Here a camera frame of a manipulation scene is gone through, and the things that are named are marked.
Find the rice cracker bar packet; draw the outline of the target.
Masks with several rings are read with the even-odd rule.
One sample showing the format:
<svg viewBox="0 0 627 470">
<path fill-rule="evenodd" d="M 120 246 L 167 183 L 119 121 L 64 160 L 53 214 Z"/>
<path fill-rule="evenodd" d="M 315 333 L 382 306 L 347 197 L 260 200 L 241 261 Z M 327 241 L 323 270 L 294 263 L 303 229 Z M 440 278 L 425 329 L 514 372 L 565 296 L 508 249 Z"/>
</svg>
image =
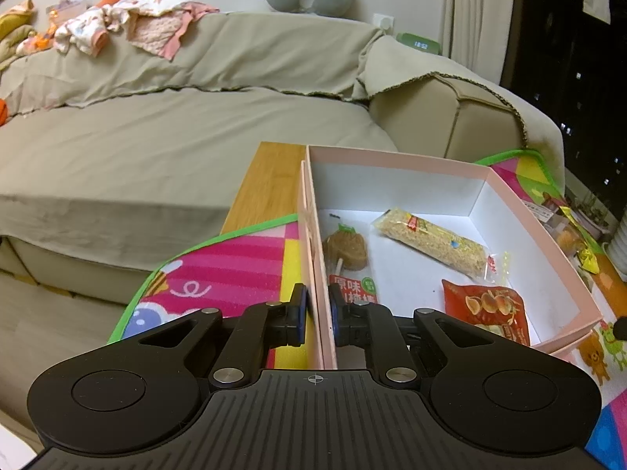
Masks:
<svg viewBox="0 0 627 470">
<path fill-rule="evenodd" d="M 473 280 L 498 286 L 507 284 L 510 263 L 507 251 L 491 253 L 485 245 L 397 207 L 388 209 L 372 225 L 385 237 Z"/>
</svg>

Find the white wall socket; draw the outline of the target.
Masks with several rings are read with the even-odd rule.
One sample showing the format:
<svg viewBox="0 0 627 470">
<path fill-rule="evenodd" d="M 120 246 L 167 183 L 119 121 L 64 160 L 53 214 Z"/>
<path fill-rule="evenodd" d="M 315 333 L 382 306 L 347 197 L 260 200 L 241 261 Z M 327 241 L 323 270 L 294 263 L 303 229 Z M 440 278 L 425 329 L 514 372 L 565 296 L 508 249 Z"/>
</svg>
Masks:
<svg viewBox="0 0 627 470">
<path fill-rule="evenodd" d="M 385 14 L 374 13 L 372 15 L 372 24 L 385 34 L 391 35 L 394 31 L 395 18 Z"/>
</svg>

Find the wooden table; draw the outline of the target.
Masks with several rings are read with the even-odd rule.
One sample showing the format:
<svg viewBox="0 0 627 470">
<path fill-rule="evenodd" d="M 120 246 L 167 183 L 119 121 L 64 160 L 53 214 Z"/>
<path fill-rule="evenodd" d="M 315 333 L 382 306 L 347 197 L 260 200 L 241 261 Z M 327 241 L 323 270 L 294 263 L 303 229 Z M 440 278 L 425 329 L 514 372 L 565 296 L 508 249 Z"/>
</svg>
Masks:
<svg viewBox="0 0 627 470">
<path fill-rule="evenodd" d="M 297 212 L 304 145 L 261 142 L 227 214 L 221 235 Z"/>
</svg>

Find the pink baby clothes pile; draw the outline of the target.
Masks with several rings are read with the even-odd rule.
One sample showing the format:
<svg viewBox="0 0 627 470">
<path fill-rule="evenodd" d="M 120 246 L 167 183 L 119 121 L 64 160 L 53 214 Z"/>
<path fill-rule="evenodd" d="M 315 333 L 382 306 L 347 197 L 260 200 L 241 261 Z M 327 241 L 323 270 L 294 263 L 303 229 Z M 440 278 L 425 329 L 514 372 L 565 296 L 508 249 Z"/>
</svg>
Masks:
<svg viewBox="0 0 627 470">
<path fill-rule="evenodd" d="M 109 35 L 121 33 L 132 46 L 171 61 L 190 24 L 219 12 L 192 0 L 118 0 L 93 5 L 60 24 L 51 23 L 46 33 L 30 32 L 13 48 L 19 57 L 51 48 L 61 54 L 76 48 L 96 57 L 109 42 Z"/>
</svg>

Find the brown lollipop cookie packet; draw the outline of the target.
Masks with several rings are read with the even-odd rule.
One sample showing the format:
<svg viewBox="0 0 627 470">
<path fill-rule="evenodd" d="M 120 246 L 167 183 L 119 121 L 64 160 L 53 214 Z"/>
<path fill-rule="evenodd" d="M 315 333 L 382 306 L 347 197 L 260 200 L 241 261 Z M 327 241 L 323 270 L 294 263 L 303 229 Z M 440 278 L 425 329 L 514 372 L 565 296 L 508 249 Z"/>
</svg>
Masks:
<svg viewBox="0 0 627 470">
<path fill-rule="evenodd" d="M 320 228 L 329 284 L 337 284 L 346 302 L 378 303 L 371 264 L 371 226 L 350 215 L 324 212 Z"/>
</svg>

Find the pink cardboard box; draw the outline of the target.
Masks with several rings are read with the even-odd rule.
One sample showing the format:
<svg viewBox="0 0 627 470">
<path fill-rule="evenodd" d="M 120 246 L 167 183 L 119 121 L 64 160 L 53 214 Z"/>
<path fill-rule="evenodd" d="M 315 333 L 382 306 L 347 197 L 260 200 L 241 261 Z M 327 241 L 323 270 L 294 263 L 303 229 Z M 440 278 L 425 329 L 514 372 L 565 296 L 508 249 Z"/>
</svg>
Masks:
<svg viewBox="0 0 627 470">
<path fill-rule="evenodd" d="M 524 299 L 533 348 L 566 362 L 602 318 L 593 296 L 557 243 L 507 184 L 486 166 L 401 153 L 311 146 L 301 166 L 299 224 L 303 268 L 312 289 L 309 359 L 339 362 L 323 256 L 332 215 L 360 226 L 368 242 L 376 298 L 393 314 L 443 310 L 441 282 L 468 277 L 378 233 L 371 225 L 394 207 L 507 255 L 506 280 Z"/>
</svg>

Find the orange ball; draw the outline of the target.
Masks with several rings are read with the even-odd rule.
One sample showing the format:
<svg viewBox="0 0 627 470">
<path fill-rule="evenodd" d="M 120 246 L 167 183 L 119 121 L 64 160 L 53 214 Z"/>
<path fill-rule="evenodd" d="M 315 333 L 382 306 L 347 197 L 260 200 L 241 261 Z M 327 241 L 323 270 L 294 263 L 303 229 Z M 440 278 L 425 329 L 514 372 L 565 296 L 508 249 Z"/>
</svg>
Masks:
<svg viewBox="0 0 627 470">
<path fill-rule="evenodd" d="M 0 126 L 4 125 L 7 119 L 9 119 L 9 110 L 5 100 L 0 99 Z"/>
</svg>

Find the green digital clock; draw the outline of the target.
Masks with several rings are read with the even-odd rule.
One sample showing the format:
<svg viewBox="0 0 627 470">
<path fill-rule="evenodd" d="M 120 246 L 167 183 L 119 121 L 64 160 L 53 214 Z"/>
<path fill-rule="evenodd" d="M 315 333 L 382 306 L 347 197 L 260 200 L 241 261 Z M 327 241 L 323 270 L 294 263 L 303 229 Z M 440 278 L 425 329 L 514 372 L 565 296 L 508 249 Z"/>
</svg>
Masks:
<svg viewBox="0 0 627 470">
<path fill-rule="evenodd" d="M 436 40 L 408 32 L 397 34 L 397 41 L 410 48 L 429 54 L 440 55 L 441 46 Z"/>
</svg>

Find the colourful play mat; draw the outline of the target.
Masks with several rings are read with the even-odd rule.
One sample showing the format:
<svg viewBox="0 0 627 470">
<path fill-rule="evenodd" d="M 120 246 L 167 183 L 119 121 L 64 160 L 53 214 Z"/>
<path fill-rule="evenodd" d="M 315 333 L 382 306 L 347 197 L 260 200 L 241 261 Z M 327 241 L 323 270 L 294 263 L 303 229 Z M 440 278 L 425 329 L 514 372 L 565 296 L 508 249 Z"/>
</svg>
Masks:
<svg viewBox="0 0 627 470">
<path fill-rule="evenodd" d="M 295 214 L 227 232 L 160 265 L 139 286 L 109 341 L 205 308 L 237 317 L 252 304 L 290 301 L 303 281 Z"/>
</svg>

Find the red snack bag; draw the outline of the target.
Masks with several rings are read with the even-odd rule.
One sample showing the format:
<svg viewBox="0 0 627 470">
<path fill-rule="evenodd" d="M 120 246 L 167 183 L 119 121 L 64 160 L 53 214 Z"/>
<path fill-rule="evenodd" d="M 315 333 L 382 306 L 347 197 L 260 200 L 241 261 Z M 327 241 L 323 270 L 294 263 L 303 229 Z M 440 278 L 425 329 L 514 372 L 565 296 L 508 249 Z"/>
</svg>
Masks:
<svg viewBox="0 0 627 470">
<path fill-rule="evenodd" d="M 445 313 L 477 328 L 530 346 L 523 298 L 503 286 L 459 286 L 442 280 Z"/>
</svg>

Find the beige curtain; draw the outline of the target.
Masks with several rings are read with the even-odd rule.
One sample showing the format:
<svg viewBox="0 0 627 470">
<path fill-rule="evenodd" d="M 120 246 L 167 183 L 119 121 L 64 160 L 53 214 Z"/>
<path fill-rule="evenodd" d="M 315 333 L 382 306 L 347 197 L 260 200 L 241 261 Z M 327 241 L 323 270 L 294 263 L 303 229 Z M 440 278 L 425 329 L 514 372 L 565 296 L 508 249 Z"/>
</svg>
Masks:
<svg viewBox="0 0 627 470">
<path fill-rule="evenodd" d="M 524 0 L 444 0 L 442 54 L 503 87 L 512 84 Z"/>
</svg>

